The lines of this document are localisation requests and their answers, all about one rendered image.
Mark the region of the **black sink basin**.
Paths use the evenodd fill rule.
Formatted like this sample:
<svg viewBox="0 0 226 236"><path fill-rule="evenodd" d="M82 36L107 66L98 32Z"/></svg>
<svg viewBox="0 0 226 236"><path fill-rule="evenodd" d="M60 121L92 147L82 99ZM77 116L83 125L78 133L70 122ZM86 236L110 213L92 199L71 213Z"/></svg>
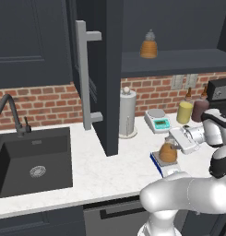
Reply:
<svg viewBox="0 0 226 236"><path fill-rule="evenodd" d="M72 186L68 127L0 135L0 198Z"/></svg>

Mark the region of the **dark base cabinet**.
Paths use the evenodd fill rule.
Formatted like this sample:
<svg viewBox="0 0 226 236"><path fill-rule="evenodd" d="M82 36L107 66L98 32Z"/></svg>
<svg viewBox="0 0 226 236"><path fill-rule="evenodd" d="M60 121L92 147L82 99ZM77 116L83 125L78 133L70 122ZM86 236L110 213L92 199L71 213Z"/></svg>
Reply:
<svg viewBox="0 0 226 236"><path fill-rule="evenodd" d="M83 207L0 219L0 236L86 236Z"/></svg>

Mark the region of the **white scale with teal display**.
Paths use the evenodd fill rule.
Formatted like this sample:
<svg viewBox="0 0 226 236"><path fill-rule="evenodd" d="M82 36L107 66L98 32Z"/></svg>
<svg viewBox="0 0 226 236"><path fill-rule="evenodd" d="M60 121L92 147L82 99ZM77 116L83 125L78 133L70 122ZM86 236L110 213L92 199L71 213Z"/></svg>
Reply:
<svg viewBox="0 0 226 236"><path fill-rule="evenodd" d="M168 133L172 127L170 118L162 109L145 111L144 119L154 134Z"/></svg>

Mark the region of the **dark cabinet shelf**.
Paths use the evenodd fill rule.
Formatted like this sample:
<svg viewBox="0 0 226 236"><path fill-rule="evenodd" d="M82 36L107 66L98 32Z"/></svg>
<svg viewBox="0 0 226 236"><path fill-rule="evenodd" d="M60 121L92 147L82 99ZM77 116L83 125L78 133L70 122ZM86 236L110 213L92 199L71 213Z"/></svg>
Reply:
<svg viewBox="0 0 226 236"><path fill-rule="evenodd" d="M155 77L226 71L226 52L219 49L160 51L153 59L122 54L121 77Z"/></svg>

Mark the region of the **dark closed cabinet door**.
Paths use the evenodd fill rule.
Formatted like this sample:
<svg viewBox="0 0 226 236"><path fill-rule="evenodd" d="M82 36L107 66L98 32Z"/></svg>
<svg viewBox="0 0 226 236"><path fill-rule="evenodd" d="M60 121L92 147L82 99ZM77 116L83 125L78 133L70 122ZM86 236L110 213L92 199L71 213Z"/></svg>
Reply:
<svg viewBox="0 0 226 236"><path fill-rule="evenodd" d="M71 80L66 0L0 0L0 89Z"/></svg>

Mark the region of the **yellow bottle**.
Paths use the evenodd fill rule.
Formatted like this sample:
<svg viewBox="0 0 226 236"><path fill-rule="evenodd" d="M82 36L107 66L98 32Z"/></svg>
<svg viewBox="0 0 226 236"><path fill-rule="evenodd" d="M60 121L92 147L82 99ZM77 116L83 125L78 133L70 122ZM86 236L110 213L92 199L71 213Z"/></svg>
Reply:
<svg viewBox="0 0 226 236"><path fill-rule="evenodd" d="M190 116L193 110L193 104L191 103L192 89L189 88L184 100L179 103L176 121L179 124L187 124L190 121Z"/></svg>

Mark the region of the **white paper towel roll holder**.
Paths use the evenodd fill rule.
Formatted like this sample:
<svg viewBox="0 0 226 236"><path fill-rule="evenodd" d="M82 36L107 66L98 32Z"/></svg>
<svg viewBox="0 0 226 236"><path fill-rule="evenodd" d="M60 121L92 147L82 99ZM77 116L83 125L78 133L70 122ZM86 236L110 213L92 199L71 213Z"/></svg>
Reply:
<svg viewBox="0 0 226 236"><path fill-rule="evenodd" d="M124 87L120 92L119 112L119 137L132 138L137 134L135 128L135 110L137 94L129 87Z"/></svg>

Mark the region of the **black appliance with knobs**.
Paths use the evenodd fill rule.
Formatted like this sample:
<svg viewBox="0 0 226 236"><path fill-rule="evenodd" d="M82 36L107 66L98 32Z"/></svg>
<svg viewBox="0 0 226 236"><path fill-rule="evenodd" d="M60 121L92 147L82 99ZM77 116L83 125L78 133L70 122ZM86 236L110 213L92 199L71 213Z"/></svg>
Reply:
<svg viewBox="0 0 226 236"><path fill-rule="evenodd" d="M210 80L207 95L209 108L226 110L226 78Z"/></svg>

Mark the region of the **brown bottle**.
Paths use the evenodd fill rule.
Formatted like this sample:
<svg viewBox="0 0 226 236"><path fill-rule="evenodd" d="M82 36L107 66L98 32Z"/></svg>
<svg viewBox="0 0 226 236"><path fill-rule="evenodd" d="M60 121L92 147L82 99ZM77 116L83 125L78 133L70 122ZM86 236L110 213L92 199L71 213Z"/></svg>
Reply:
<svg viewBox="0 0 226 236"><path fill-rule="evenodd" d="M201 115L204 111L208 109L209 102L207 100L207 88L208 86L204 87L203 92L200 95L200 98L194 102L194 108L192 111L191 119L196 122L201 122Z"/></svg>

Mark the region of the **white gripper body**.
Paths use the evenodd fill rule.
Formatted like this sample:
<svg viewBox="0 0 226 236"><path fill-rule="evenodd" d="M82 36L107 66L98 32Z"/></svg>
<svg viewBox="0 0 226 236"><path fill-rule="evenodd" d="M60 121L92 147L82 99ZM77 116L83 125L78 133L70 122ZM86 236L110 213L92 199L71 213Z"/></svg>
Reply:
<svg viewBox="0 0 226 236"><path fill-rule="evenodd" d="M174 145L179 145L181 151L185 154L191 154L199 150L200 128L184 125L174 127L169 131L169 137L173 140Z"/></svg>

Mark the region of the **grey wall outlet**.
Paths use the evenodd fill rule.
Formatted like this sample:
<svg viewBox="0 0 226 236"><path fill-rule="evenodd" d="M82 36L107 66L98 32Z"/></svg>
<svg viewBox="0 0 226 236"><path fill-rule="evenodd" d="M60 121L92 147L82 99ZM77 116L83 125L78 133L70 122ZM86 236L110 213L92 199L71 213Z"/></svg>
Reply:
<svg viewBox="0 0 226 236"><path fill-rule="evenodd" d="M197 81L198 74L188 74L186 76L186 82L184 87L186 89L194 89L196 87L196 81Z"/></svg>
<svg viewBox="0 0 226 236"><path fill-rule="evenodd" d="M171 90L181 89L183 87L184 75L173 75Z"/></svg>

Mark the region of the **grey dishwasher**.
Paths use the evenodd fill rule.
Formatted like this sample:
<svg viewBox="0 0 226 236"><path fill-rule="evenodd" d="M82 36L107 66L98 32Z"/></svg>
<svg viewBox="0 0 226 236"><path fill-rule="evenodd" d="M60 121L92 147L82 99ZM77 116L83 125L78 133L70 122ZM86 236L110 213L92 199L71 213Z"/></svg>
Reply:
<svg viewBox="0 0 226 236"><path fill-rule="evenodd" d="M83 206L87 236L137 236L139 229L149 219L149 212L135 213L116 218L101 219L100 211L113 213L142 207L139 196L117 198Z"/></svg>

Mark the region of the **amber honey bottle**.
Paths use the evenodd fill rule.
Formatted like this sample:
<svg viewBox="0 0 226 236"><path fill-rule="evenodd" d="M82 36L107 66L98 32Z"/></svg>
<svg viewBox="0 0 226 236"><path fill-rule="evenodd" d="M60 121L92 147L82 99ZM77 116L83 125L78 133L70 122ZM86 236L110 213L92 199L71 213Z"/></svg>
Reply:
<svg viewBox="0 0 226 236"><path fill-rule="evenodd" d="M155 41L155 34L150 29L140 47L140 56L146 59L153 59L158 56L158 46Z"/></svg>
<svg viewBox="0 0 226 236"><path fill-rule="evenodd" d="M177 150L173 147L174 142L166 139L161 146L159 157L164 162L175 162L177 160Z"/></svg>

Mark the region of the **black faucet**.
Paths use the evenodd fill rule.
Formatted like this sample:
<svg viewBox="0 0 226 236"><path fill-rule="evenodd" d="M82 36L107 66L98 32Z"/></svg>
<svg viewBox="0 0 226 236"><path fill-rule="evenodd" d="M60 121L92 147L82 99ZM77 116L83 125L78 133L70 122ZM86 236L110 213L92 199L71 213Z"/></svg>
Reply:
<svg viewBox="0 0 226 236"><path fill-rule="evenodd" d="M18 134L18 137L23 137L25 134L30 133L31 132L31 126L28 124L28 119L27 117L24 117L26 126L23 126L18 118L18 112L17 112L17 108L16 108L16 104L12 98L11 95L6 94L2 97L2 99L0 100L0 115L3 111L3 109L5 108L6 103L9 102L9 106L14 118L14 122L15 122L15 128Z"/></svg>

